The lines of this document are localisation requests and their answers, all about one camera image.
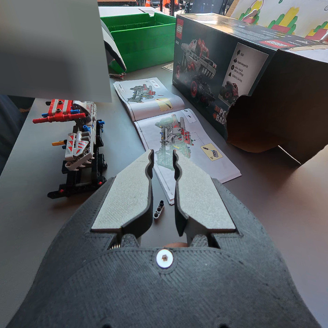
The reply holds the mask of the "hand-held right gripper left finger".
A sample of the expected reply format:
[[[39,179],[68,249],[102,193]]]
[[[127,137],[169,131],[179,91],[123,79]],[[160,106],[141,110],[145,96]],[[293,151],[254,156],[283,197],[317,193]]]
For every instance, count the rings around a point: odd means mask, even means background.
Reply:
[[[95,232],[140,238],[153,222],[154,151],[147,150],[117,174],[91,227]]]

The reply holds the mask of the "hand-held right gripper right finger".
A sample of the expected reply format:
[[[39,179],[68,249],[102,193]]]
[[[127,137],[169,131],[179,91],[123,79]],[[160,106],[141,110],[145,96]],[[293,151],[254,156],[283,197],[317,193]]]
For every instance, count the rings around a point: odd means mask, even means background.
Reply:
[[[179,236],[234,232],[236,226],[210,175],[175,150],[173,165],[175,224]]]

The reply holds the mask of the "green plastic bin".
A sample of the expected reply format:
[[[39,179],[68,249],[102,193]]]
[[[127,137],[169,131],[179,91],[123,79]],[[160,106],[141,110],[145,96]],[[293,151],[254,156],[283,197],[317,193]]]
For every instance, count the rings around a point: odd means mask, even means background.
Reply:
[[[174,60],[176,18],[155,12],[102,17],[122,59],[126,72]]]

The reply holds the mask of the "small grey brick beam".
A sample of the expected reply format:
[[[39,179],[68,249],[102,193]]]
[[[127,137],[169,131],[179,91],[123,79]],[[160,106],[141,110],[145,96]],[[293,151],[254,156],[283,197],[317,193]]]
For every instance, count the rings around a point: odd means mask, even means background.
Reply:
[[[160,203],[159,203],[159,205],[158,205],[158,207],[156,208],[156,210],[155,210],[155,212],[153,214],[153,219],[154,220],[158,220],[159,219],[159,217],[161,216],[161,213],[162,213],[163,209],[164,209],[164,201],[161,200]]]

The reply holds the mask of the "partly built toy truck model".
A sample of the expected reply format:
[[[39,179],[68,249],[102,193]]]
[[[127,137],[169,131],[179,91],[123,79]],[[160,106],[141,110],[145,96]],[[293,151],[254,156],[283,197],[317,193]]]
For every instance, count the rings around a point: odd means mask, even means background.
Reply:
[[[46,101],[49,107],[42,118],[33,119],[33,123],[74,121],[72,133],[63,141],[53,142],[65,150],[62,173],[67,174],[65,184],[60,184],[57,191],[47,194],[51,199],[95,191],[101,187],[106,178],[103,170],[107,169],[104,155],[99,148],[104,146],[101,134],[103,120],[97,119],[97,108],[94,102],[52,99]]]

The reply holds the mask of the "black toy truck set box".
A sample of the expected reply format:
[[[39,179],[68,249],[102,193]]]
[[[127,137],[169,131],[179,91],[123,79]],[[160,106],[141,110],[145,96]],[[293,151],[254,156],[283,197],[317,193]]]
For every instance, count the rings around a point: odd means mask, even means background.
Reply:
[[[301,164],[327,145],[327,45],[218,14],[177,15],[173,85],[232,145],[281,146]]]

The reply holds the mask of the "white box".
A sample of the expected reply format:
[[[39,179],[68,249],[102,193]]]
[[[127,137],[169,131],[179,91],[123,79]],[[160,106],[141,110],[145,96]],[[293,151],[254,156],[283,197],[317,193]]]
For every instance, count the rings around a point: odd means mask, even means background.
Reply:
[[[148,13],[150,16],[153,16],[155,12],[167,15],[163,12],[160,12],[159,10],[156,10],[153,7],[145,6],[99,6],[98,9],[101,18],[140,13]]]

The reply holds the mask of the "open instruction booklet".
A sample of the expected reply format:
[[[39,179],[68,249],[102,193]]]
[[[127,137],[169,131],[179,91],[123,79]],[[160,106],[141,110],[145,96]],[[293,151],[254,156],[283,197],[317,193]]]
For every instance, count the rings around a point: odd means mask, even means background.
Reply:
[[[156,78],[116,81],[145,150],[154,150],[154,170],[170,204],[174,204],[173,151],[176,150],[211,177],[225,183],[240,170],[210,139],[183,100]]]

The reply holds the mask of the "person's dark clothing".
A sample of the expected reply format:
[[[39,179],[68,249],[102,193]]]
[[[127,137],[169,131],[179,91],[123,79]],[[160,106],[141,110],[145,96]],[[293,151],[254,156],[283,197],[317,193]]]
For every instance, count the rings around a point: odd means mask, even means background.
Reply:
[[[0,95],[0,172],[2,172],[35,98]]]

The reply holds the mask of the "brick print wall poster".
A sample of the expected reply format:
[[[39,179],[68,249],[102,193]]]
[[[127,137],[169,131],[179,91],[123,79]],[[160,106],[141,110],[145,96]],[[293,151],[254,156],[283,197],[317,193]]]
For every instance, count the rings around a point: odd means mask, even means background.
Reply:
[[[240,0],[226,15],[243,20],[254,9],[258,13],[245,22],[285,34],[319,41],[328,29],[327,0]]]

